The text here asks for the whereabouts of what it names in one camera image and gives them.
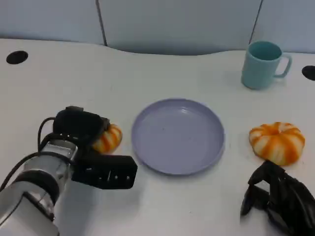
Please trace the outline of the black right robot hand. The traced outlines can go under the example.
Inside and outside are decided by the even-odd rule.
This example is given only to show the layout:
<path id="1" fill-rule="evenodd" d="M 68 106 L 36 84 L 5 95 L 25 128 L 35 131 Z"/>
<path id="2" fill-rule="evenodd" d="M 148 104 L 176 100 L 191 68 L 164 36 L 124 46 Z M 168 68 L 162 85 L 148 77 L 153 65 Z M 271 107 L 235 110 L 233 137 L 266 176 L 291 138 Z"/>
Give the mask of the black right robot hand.
<path id="1" fill-rule="evenodd" d="M 308 188 L 266 160 L 251 175 L 240 216 L 254 207 L 267 213 L 272 225 L 288 236 L 315 234 L 315 198 Z"/>

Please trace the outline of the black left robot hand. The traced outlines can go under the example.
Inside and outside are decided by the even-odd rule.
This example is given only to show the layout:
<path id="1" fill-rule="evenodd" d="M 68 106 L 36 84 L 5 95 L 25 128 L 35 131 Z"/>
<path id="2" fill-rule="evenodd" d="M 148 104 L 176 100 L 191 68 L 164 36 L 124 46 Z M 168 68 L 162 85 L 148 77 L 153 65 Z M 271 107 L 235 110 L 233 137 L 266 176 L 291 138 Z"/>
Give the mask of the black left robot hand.
<path id="1" fill-rule="evenodd" d="M 108 130 L 110 121 L 83 108 L 69 106 L 57 113 L 50 140 L 65 140 L 78 148 L 92 146 Z"/>

